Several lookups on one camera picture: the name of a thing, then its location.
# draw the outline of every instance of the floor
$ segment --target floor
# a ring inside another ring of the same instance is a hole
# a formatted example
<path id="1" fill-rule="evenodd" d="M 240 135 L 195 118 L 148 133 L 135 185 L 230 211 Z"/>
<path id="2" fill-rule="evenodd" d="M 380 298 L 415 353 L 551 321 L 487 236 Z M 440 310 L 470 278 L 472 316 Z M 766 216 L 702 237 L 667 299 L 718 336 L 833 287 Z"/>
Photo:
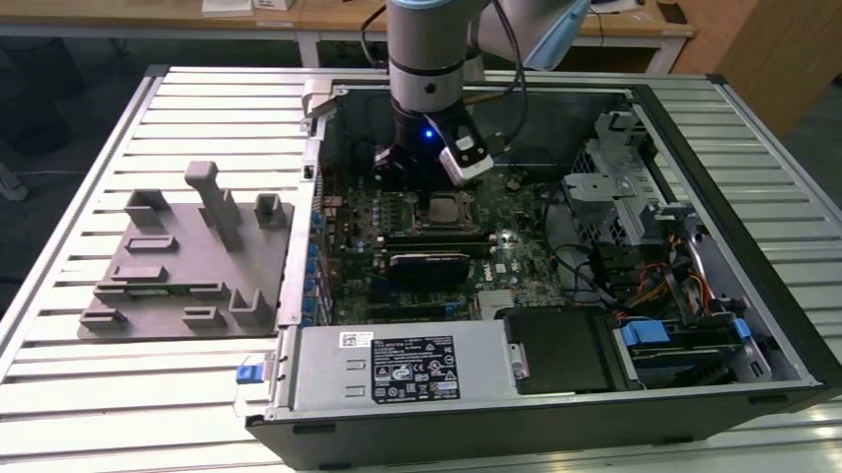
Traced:
<path id="1" fill-rule="evenodd" d="M 17 155 L 0 143 L 3 163 L 29 187 L 24 202 L 7 203 L 0 197 L 0 314 L 15 297 L 21 281 L 39 257 L 52 228 L 61 217 L 112 127 L 132 96 L 149 64 L 184 66 L 300 66 L 298 48 L 279 41 L 132 40 L 128 55 L 117 56 L 105 39 L 65 41 L 85 82 L 85 90 L 56 103 L 73 134 L 60 150 L 39 157 Z M 352 44 L 327 44 L 326 67 L 364 67 L 359 49 Z M 0 58 L 0 72 L 8 64 Z M 0 79 L 0 90 L 4 90 Z M 842 206 L 842 87 L 830 87 L 815 107 L 786 140 L 807 171 Z"/>

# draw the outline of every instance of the wooden desk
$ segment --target wooden desk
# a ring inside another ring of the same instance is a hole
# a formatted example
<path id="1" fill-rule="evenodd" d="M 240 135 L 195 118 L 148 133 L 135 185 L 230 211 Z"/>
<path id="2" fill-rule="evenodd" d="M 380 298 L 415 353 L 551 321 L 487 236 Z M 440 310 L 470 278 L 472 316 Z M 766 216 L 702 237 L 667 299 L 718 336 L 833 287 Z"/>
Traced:
<path id="1" fill-rule="evenodd" d="M 304 67 L 319 67 L 318 43 L 359 40 L 359 26 L 383 0 L 298 0 L 288 12 L 203 18 L 201 0 L 0 0 L 1 35 L 196 39 L 288 39 L 299 42 Z M 669 73 L 697 29 L 666 23 L 655 0 L 626 13 L 590 16 L 575 45 L 657 49 L 647 72 Z M 371 40 L 386 40 L 384 18 Z"/>

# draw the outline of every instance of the white table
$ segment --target white table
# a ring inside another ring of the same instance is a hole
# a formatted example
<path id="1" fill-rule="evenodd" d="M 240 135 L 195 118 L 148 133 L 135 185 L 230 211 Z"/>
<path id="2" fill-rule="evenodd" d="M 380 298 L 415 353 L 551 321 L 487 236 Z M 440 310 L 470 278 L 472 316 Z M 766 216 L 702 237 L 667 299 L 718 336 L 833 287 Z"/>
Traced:
<path id="1" fill-rule="evenodd" d="M 531 76 L 540 82 L 653 87 L 810 319 L 842 354 L 842 215 L 730 89 L 705 77 Z M 172 68 L 143 80 L 0 322 L 4 472 L 291 471 L 250 437 L 232 407 L 238 392 L 251 407 L 266 403 L 264 385 L 236 391 L 234 368 L 271 351 L 274 339 L 92 344 L 77 340 L 76 328 L 128 223 L 121 209 L 132 189 L 160 187 L 168 201 L 197 201 L 181 171 L 188 161 L 211 157 L 222 169 L 220 186 L 234 189 L 238 201 L 251 201 L 258 192 L 279 192 L 294 203 L 311 198 L 288 178 L 290 169 L 314 157 L 316 143 L 299 126 L 310 78 L 383 76 L 359 70 Z M 511 74 L 490 73 L 488 79 L 504 84 Z M 682 198 L 667 169 L 665 176 Z M 841 423 L 842 409 L 830 402 L 694 443 L 388 471 L 835 472 Z"/>

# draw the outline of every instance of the barcode sticker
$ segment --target barcode sticker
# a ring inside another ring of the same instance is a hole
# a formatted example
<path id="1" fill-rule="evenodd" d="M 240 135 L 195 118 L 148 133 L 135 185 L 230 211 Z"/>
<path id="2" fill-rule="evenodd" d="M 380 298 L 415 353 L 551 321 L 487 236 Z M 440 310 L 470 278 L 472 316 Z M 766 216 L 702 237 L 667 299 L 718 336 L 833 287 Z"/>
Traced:
<path id="1" fill-rule="evenodd" d="M 339 348 L 368 348 L 374 332 L 339 332 Z"/>

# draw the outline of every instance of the sticker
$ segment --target sticker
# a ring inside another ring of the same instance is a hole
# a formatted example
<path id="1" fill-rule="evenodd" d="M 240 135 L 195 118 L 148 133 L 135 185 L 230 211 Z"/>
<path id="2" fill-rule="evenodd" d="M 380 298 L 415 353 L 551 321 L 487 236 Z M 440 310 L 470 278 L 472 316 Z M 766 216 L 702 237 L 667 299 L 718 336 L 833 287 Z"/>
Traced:
<path id="1" fill-rule="evenodd" d="M 266 28 L 292 28 L 295 26 L 290 22 L 256 22 L 256 23 L 259 27 L 266 27 Z"/>
<path id="2" fill-rule="evenodd" d="M 368 348 L 374 332 L 339 332 L 339 348 Z"/>
<path id="3" fill-rule="evenodd" d="M 371 360 L 378 404 L 459 399 L 451 336 L 371 340 Z"/>

